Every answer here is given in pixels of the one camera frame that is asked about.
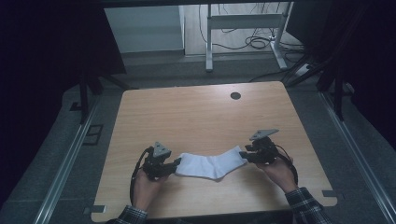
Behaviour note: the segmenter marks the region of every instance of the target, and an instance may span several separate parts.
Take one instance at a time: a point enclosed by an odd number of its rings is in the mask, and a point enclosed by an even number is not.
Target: metal bracket
[[[326,198],[337,198],[338,200],[344,200],[346,198],[343,193],[335,190],[324,189],[322,191],[322,194],[323,197]]]
[[[85,134],[85,140],[82,145],[83,146],[97,146],[99,143],[99,139],[102,135],[104,124],[95,124],[90,125],[87,133]]]
[[[249,140],[250,140],[250,141],[254,141],[254,140],[264,138],[264,137],[266,137],[266,136],[268,136],[268,135],[270,135],[270,134],[277,133],[277,132],[279,132],[278,129],[258,130],[257,132],[255,132],[255,133],[249,138]]]
[[[158,158],[158,157],[164,156],[166,154],[170,154],[170,153],[171,153],[171,150],[169,150],[168,148],[163,146],[161,143],[155,142],[154,152],[152,155],[154,158]]]
[[[107,207],[105,205],[94,205],[91,208],[86,207],[84,209],[83,214],[84,215],[89,215],[90,213],[105,213],[106,210],[107,210]]]

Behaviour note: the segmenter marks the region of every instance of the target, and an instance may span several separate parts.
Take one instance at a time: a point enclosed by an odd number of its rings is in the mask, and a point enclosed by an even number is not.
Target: metal frame
[[[378,203],[385,219],[388,223],[396,223],[396,207],[393,200],[390,198],[389,194],[385,190],[382,183],[376,177],[374,171],[370,167],[370,164],[365,159],[364,155],[361,153],[361,148],[356,143],[352,134],[350,133],[347,125],[337,116],[337,114],[332,110],[333,104],[332,99],[330,99],[328,94],[323,92],[319,93],[319,97],[322,103],[326,106],[329,112],[332,122],[334,123],[337,131],[341,134],[342,138],[346,143],[346,147],[350,153],[350,156],[356,163],[361,176],[367,184],[369,190],[373,193],[373,196]]]
[[[70,148],[67,150],[67,154],[64,157],[61,166],[59,167],[58,173],[54,177],[52,184],[49,187],[46,198],[44,199],[40,209],[38,210],[38,213],[33,222],[34,224],[47,224],[50,222],[50,218],[53,211],[55,210],[55,206],[59,201],[59,198],[61,197],[61,193],[64,189],[64,185],[66,184],[66,180],[69,177],[69,174],[73,168],[73,164],[78,156],[79,150],[81,149],[84,137],[90,127],[100,98],[101,95],[93,97],[92,109],[88,114],[86,121],[80,124],[78,132],[76,133],[76,136]]]
[[[271,49],[276,56],[281,70],[287,69],[285,60],[279,50],[279,42],[285,30],[291,2],[288,2],[282,14],[260,15],[218,15],[212,16],[211,5],[207,5],[207,42],[206,42],[206,72],[213,71],[212,30],[219,29],[252,29],[278,28],[276,37],[270,41]]]

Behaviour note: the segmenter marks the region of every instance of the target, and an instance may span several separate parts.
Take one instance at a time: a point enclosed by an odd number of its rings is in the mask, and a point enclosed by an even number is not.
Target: shirt cuff
[[[143,224],[146,222],[147,216],[148,216],[147,212],[140,210],[138,208],[135,208],[131,205],[126,205],[124,210],[122,211],[121,215],[119,216],[119,218],[117,218],[116,223]]]
[[[307,188],[299,188],[285,195],[293,212],[306,212],[315,206],[319,209],[323,208],[323,206],[312,197]]]

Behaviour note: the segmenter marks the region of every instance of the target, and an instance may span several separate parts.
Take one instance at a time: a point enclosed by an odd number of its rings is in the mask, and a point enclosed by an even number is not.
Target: black cable
[[[270,39],[252,35],[245,39],[245,43],[249,44],[254,49],[265,49],[269,45]],[[261,43],[263,44],[263,46],[261,47],[254,46],[254,43]]]
[[[270,29],[270,31],[271,31],[271,34],[272,34],[272,37],[275,37],[275,31],[274,31],[274,28],[268,28],[268,29]]]
[[[265,9],[265,3],[262,4],[262,12],[261,12],[261,14],[264,12],[264,9]]]
[[[256,3],[256,5],[254,6],[254,8],[256,8],[256,7],[259,7],[259,3]]]
[[[286,59],[286,60],[288,60],[288,61],[291,62],[291,63],[297,63],[298,61],[292,61],[292,60],[288,57],[289,54],[304,54],[304,52],[287,52],[287,53],[285,53],[285,59]]]
[[[283,147],[278,146],[278,145],[275,145],[275,146],[276,146],[276,147],[282,148],[282,150],[285,152],[287,158],[286,158],[284,155],[280,154],[279,152],[277,153],[277,156],[278,156],[280,159],[282,159],[282,160],[289,166],[289,169],[291,170],[291,172],[292,172],[293,175],[294,175],[294,183],[296,183],[296,185],[298,185],[298,174],[297,174],[297,169],[296,169],[296,167],[293,165],[293,161],[291,160],[290,156],[288,155],[288,153],[286,152],[286,150],[285,150]]]
[[[303,44],[298,44],[298,45],[296,45],[296,44],[288,44],[288,43],[283,43],[283,42],[279,42],[280,44],[283,44],[283,45],[290,45],[290,46],[304,46]]]
[[[219,9],[219,15],[221,15],[221,12],[220,12],[220,4],[218,4],[218,9]],[[223,4],[223,9],[224,9],[224,11],[227,13],[227,15],[228,15],[228,11],[225,9],[225,4]],[[232,31],[235,31],[235,30],[237,30],[237,29],[231,29],[231,30],[228,30],[228,31],[224,31],[223,29],[221,29],[221,31],[222,31],[224,34],[228,34],[228,33],[232,32]]]
[[[277,13],[277,10],[279,9],[279,6],[280,6],[280,2],[277,3],[276,13]]]
[[[309,55],[308,54],[304,54],[303,55],[303,57],[301,57],[300,59],[299,59],[299,61],[297,61],[297,63],[295,63],[294,65],[293,65],[293,67],[290,69],[290,71],[292,70],[292,71],[295,71],[301,64],[303,64],[307,59],[308,59],[308,57],[309,57]],[[290,73],[290,71],[287,73],[287,74],[285,74],[285,76],[283,76],[281,79],[280,79],[280,81],[284,84],[284,85],[286,85],[286,83],[289,81],[289,79],[291,78],[291,76],[289,76],[289,74],[293,74],[293,73]]]
[[[298,49],[292,49],[289,46],[294,46],[294,47],[299,47]],[[279,47],[284,49],[284,50],[288,50],[288,51],[304,51],[303,47],[304,45],[292,45],[292,44],[284,44],[282,42],[279,42]]]
[[[265,10],[265,13],[268,13],[268,8],[270,7],[271,3],[272,2],[268,3],[267,10]]]
[[[279,72],[274,72],[274,73],[263,74],[263,75],[260,75],[260,76],[258,76],[258,77],[252,78],[252,79],[249,80],[248,82],[252,82],[252,81],[254,81],[255,79],[258,79],[258,78],[261,78],[261,77],[267,77],[267,76],[272,76],[272,75],[277,75],[277,74],[282,74],[282,73],[285,73],[285,72],[289,72],[291,69],[292,69],[292,68],[287,69],[287,70],[284,70],[284,71],[279,71]]]
[[[139,171],[140,167],[140,163],[143,160],[143,157],[145,156],[146,153],[149,152],[150,147],[146,148],[142,155],[139,158],[139,161],[136,164],[136,167],[134,168],[134,172],[132,173],[132,177],[131,177],[131,185],[129,187],[129,198],[131,200],[131,203],[134,203],[134,182],[136,180],[136,176],[137,176],[137,172]]]
[[[201,32],[201,37],[202,37],[202,39],[207,43],[206,39],[204,38],[204,33],[202,32],[202,24],[201,24],[201,5],[199,5],[198,14],[199,14],[199,30],[200,30],[200,32]],[[239,47],[239,48],[230,48],[230,47],[227,47],[227,46],[223,46],[223,45],[221,45],[221,44],[212,44],[212,45],[213,45],[213,46],[219,46],[219,47],[222,47],[222,48],[225,48],[225,49],[244,49],[244,48],[246,48],[247,46],[249,46],[250,43],[251,43],[251,42],[248,42],[248,43],[246,43],[245,46]]]
[[[279,45],[279,48],[282,49],[285,52],[289,52],[289,53],[305,53],[304,49],[289,49],[289,48],[285,48],[284,46]]]

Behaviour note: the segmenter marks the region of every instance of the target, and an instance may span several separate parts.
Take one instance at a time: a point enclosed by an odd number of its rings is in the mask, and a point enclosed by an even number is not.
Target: wrist
[[[285,192],[285,194],[287,194],[287,193],[290,193],[290,192],[298,189],[298,186],[293,183],[293,184],[288,184],[288,185],[282,186],[281,188],[282,188],[283,192]]]
[[[135,208],[147,212],[149,209],[149,204],[145,202],[136,202],[132,204]]]

